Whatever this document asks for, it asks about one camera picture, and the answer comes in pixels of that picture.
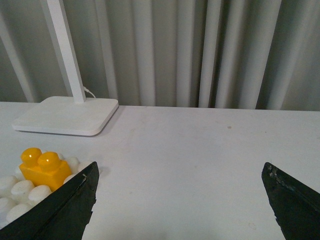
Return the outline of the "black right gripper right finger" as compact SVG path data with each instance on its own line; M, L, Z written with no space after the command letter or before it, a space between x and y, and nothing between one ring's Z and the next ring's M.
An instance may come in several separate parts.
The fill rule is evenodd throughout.
M320 194L266 162L261 178L286 240L318 240L320 238Z

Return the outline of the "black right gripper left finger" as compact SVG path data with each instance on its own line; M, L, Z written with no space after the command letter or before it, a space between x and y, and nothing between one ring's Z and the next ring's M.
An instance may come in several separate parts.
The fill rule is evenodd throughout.
M99 169L92 162L0 231L2 240L80 240L96 203Z

